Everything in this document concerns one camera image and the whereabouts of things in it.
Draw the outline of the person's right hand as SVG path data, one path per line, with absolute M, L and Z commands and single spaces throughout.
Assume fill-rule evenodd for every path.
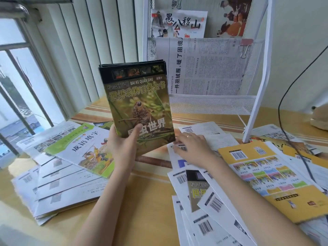
M 210 171 L 220 162 L 203 135 L 183 132 L 174 141 L 174 152 L 187 162 Z

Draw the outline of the person's left hand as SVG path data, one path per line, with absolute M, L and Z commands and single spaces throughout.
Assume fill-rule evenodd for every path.
M 127 138 L 118 136 L 115 125 L 112 124 L 107 145 L 114 159 L 113 176 L 118 174 L 129 174 L 135 163 L 137 147 L 136 149 L 129 149 L 127 146 Z

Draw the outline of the bundle of dark insect books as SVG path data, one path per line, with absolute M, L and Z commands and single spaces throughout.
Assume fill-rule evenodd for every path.
M 142 124 L 137 156 L 175 140 L 164 60 L 98 67 L 117 134 L 127 138 Z

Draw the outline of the person's left forearm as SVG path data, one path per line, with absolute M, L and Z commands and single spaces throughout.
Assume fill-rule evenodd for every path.
M 71 246 L 112 246 L 132 166 L 116 167 Z

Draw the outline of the person's right forearm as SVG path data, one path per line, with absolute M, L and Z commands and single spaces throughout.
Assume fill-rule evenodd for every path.
M 258 246 L 316 246 L 300 228 L 253 190 L 216 155 L 203 166 L 215 179 L 255 238 Z

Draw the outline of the single dark cover booklet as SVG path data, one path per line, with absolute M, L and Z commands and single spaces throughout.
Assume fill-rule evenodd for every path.
M 187 169 L 186 177 L 191 212 L 195 212 L 200 209 L 197 204 L 206 193 L 210 185 L 199 170 Z

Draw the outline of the green cover booklet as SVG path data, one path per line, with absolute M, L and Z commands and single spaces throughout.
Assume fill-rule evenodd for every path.
M 113 155 L 108 148 L 109 130 L 82 124 L 44 152 L 109 178 L 114 170 Z

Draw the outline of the folded newspaper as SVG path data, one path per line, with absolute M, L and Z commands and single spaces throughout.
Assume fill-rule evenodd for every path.
M 157 38 L 156 59 L 166 62 L 169 94 L 237 95 L 253 46 L 241 59 L 241 40 Z

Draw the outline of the pile of white booklets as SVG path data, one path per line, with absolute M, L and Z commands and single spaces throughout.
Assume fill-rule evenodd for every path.
M 109 130 L 112 124 L 109 121 L 92 125 Z M 11 181 L 40 226 L 59 212 L 96 200 L 104 191 L 107 178 L 44 152 L 80 125 L 65 121 L 16 143 L 36 166 Z

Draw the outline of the orange illustrated booklet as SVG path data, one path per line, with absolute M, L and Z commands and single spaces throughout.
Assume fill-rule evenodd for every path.
M 275 147 L 277 147 L 282 153 L 300 160 L 303 157 L 307 162 L 311 162 L 312 158 L 314 157 L 314 155 L 310 153 L 310 150 L 306 147 L 306 145 L 303 142 L 291 141 L 289 143 L 285 139 L 270 138 L 265 136 L 251 136 L 250 140 L 251 142 L 255 140 L 263 141 L 263 142 L 269 141 Z

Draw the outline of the white vertical blinds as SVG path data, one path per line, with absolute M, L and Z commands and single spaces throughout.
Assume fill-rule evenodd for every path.
M 100 64 L 146 60 L 151 1 L 22 1 L 35 55 L 66 118 L 105 95 Z

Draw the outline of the pink binder clip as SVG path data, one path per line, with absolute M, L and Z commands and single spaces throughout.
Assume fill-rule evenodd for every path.
M 240 42 L 240 47 L 242 49 L 240 58 L 245 59 L 247 57 L 248 49 L 252 46 L 254 39 L 242 39 Z

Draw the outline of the white illustrated picture book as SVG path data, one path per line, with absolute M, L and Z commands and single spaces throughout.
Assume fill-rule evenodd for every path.
M 204 38 L 207 11 L 152 9 L 153 38 Z

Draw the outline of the yellow cover booklet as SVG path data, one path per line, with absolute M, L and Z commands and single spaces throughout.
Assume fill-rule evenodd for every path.
M 287 216 L 302 223 L 328 215 L 328 197 L 271 142 L 219 148 L 228 166 Z

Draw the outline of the brown plush toy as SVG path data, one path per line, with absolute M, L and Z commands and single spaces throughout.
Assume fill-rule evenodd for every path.
M 310 125 L 328 131 L 328 103 L 321 106 L 312 106 L 311 110 Z

